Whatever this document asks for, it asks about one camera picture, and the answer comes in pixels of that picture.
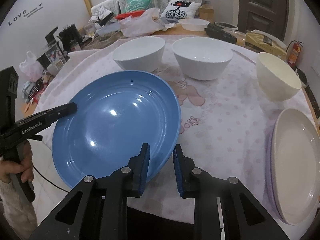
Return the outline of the person's left hand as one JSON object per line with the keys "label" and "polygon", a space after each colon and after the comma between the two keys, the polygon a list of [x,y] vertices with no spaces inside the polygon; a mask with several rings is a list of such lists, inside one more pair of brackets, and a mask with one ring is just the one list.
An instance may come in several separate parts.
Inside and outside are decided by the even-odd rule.
{"label": "person's left hand", "polygon": [[23,160],[20,163],[14,161],[4,160],[1,157],[1,181],[4,183],[10,183],[10,174],[21,173],[21,181],[25,183],[26,181],[32,182],[34,179],[33,174],[33,153],[31,150],[31,144],[29,141],[25,141],[23,144]]}

